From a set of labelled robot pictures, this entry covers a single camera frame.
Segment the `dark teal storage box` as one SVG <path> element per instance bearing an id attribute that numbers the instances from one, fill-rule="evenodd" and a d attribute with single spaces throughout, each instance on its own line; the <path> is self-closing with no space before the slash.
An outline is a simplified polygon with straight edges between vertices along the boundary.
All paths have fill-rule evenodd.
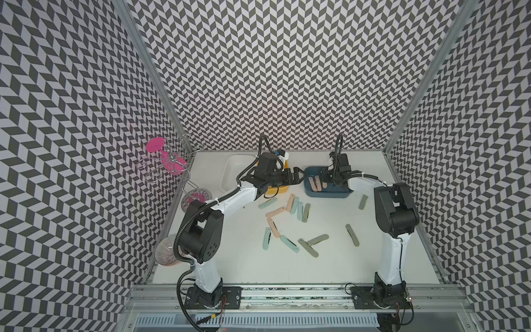
<path id="1" fill-rule="evenodd" d="M 320 173 L 322 170 L 326 170 L 327 167 L 325 166 L 309 166 L 306 169 L 304 169 L 304 172 L 306 173 L 304 177 L 304 190 L 307 196 L 313 197 L 313 198 L 327 198 L 327 199 L 345 199 L 347 198 L 351 193 L 353 193 L 352 190 L 348 188 L 344 188 L 341 186 L 333 185 L 332 183 L 328 183 L 328 187 L 326 189 L 322 188 L 321 192 L 313 192 L 310 186 L 310 183 L 308 182 L 308 177 L 315 177 L 319 176 L 320 179 L 322 179 Z"/>

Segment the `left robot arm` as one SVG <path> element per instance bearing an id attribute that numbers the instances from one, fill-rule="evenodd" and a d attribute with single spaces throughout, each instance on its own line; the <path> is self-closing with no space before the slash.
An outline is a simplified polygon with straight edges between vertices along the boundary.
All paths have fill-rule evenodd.
<path id="1" fill-rule="evenodd" d="M 226 217 L 252 203 L 271 188 L 300 184 L 305 173 L 287 167 L 289 153 L 273 150 L 267 136 L 261 135 L 253 161 L 236 176 L 236 187 L 220 198 L 190 203 L 173 244 L 174 257 L 189 264 L 195 277 L 192 293 L 206 307 L 222 301 L 223 280 L 212 261 L 221 244 Z"/>

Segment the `yellow storage box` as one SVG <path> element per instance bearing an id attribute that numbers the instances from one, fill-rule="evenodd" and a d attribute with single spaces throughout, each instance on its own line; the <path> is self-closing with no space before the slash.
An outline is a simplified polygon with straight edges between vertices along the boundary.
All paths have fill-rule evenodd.
<path id="1" fill-rule="evenodd" d="M 280 187 L 280 188 L 271 188 L 268 185 L 268 174 L 276 171 L 282 171 L 284 169 L 289 169 L 288 162 L 282 163 L 279 159 L 265 159 L 264 160 L 264 166 L 260 167 L 260 172 L 257 172 L 257 174 L 260 174 L 264 182 L 266 183 L 266 188 L 263 191 L 263 197 L 266 199 L 274 198 L 278 196 L 281 193 L 285 193 L 288 189 L 288 186 L 286 187 Z"/>

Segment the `mint fruit knife upper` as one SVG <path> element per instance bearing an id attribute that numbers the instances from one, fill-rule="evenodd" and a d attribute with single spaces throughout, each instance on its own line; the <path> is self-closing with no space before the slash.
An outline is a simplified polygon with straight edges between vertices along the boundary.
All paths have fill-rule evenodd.
<path id="1" fill-rule="evenodd" d="M 299 206 L 300 198 L 296 196 L 293 200 L 293 204 L 290 209 L 290 214 L 295 214 L 297 212 L 298 206 Z"/>

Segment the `mint fruit knife middle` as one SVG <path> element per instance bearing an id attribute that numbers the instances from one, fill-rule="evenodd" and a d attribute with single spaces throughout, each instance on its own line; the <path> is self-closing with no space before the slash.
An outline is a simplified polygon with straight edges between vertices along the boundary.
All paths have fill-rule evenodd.
<path id="1" fill-rule="evenodd" d="M 299 201 L 297 204 L 297 220 L 303 221 L 303 216 L 304 216 L 304 204 L 301 201 Z"/>

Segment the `olive fruit knife upper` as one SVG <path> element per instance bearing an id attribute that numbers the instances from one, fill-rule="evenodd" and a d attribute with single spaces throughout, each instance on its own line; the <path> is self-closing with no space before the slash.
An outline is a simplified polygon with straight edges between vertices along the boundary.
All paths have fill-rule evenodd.
<path id="1" fill-rule="evenodd" d="M 302 208 L 302 218 L 301 218 L 301 220 L 302 220 L 303 223 L 306 223 L 308 221 L 310 209 L 311 209 L 311 205 L 309 203 L 307 203 Z"/>

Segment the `olive fruit knife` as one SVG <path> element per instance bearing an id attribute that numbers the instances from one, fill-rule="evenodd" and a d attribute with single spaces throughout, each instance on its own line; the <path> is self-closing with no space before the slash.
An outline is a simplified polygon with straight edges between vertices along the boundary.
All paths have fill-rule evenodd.
<path id="1" fill-rule="evenodd" d="M 311 205 L 309 203 L 307 203 L 302 208 L 302 218 L 301 218 L 301 220 L 302 220 L 303 223 L 306 223 L 308 221 L 310 209 L 311 209 Z"/>
<path id="2" fill-rule="evenodd" d="M 361 199 L 360 199 L 360 204 L 358 206 L 358 208 L 360 210 L 364 210 L 365 206 L 366 206 L 366 202 L 368 201 L 369 197 L 367 195 L 362 195 Z"/>
<path id="3" fill-rule="evenodd" d="M 348 234 L 349 234 L 349 236 L 351 238 L 351 241 L 353 242 L 354 246 L 355 247 L 359 247 L 360 246 L 360 241 L 359 241 L 358 237 L 356 236 L 352 226 L 350 224 L 347 224 L 345 226 L 345 228 L 346 228 L 346 230 L 347 230 L 347 232 L 348 232 Z"/>
<path id="4" fill-rule="evenodd" d="M 316 250 L 314 250 L 314 249 L 312 248 L 312 246 L 311 246 L 308 242 L 306 242 L 306 241 L 303 240 L 303 239 L 299 239 L 299 240 L 298 240 L 298 243 L 299 243 L 299 245 L 300 245 L 300 246 L 301 246 L 306 252 L 308 252 L 312 257 L 315 257 L 315 258 L 319 257 L 319 253 L 318 253 Z"/>

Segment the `olive fruit knife far right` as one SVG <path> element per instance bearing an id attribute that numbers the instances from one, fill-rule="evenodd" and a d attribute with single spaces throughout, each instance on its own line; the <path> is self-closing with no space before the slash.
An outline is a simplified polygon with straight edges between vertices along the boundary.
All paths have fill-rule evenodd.
<path id="1" fill-rule="evenodd" d="M 365 206 L 366 206 L 366 202 L 368 201 L 369 197 L 367 195 L 362 195 L 361 199 L 360 199 L 360 204 L 358 206 L 358 208 L 360 210 L 364 210 Z"/>

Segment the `mint fruit knife far left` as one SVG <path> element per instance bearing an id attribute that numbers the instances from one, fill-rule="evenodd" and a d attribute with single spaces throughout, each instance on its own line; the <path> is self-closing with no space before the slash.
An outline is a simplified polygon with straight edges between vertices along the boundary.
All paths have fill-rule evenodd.
<path id="1" fill-rule="evenodd" d="M 267 207 L 271 206 L 272 204 L 274 204 L 276 202 L 277 202 L 277 198 L 276 197 L 270 198 L 270 199 L 264 201 L 263 203 L 260 203 L 258 205 L 258 208 L 259 209 L 264 209 L 264 208 L 267 208 Z"/>

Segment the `mint fruit knife lower left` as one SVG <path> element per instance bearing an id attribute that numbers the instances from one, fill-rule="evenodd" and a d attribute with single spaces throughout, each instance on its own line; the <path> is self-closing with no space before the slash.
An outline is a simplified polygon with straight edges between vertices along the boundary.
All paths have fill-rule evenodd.
<path id="1" fill-rule="evenodd" d="M 272 230 L 271 228 L 267 227 L 264 232 L 264 238 L 263 238 L 263 243 L 262 243 L 263 250 L 269 249 L 271 236 L 272 236 Z"/>

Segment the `olive fruit knife angled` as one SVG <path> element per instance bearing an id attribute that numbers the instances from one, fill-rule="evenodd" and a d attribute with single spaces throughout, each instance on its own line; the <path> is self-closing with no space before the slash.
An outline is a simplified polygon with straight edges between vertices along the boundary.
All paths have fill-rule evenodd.
<path id="1" fill-rule="evenodd" d="M 317 236 L 313 239 L 310 239 L 308 240 L 306 243 L 309 245 L 309 246 L 314 246 L 320 242 L 323 242 L 323 241 L 326 241 L 327 239 L 329 239 L 329 235 L 327 234 L 323 234 L 323 235 L 320 235 L 320 236 Z"/>

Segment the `white storage box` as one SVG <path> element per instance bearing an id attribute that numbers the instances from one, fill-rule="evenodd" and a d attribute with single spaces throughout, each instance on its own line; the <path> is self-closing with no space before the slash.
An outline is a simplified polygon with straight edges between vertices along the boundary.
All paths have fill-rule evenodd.
<path id="1" fill-rule="evenodd" d="M 245 154 L 235 154 L 229 157 L 221 177 L 222 191 L 228 192 L 232 190 L 236 186 L 236 177 L 254 160 L 254 156 Z"/>

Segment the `olive fruit knife lower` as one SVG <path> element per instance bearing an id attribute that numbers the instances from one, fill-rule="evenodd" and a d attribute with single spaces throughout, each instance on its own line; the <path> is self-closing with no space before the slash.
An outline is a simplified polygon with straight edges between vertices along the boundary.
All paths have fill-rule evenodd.
<path id="1" fill-rule="evenodd" d="M 298 240 L 298 243 L 299 243 L 299 245 L 300 245 L 300 246 L 301 246 L 306 252 L 308 252 L 312 257 L 315 257 L 315 258 L 319 257 L 319 253 L 318 253 L 316 250 L 314 250 L 314 249 L 312 248 L 312 246 L 311 246 L 308 242 L 306 242 L 306 241 L 303 240 L 303 239 L 299 239 L 299 240 Z"/>

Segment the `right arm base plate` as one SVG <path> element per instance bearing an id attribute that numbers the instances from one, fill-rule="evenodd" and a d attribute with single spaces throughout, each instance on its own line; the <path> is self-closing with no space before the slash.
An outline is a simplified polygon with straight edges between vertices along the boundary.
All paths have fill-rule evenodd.
<path id="1" fill-rule="evenodd" d="M 348 290 L 356 309 L 398 310 L 411 307 L 403 285 L 351 286 Z"/>

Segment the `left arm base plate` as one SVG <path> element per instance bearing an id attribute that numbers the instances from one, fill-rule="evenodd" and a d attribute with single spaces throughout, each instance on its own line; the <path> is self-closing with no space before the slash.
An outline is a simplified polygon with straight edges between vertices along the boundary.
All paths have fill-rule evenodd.
<path id="1" fill-rule="evenodd" d="M 238 286 L 218 286 L 212 293 L 206 293 L 198 286 L 190 287 L 185 296 L 186 309 L 214 310 L 239 309 L 242 300 L 242 287 Z"/>

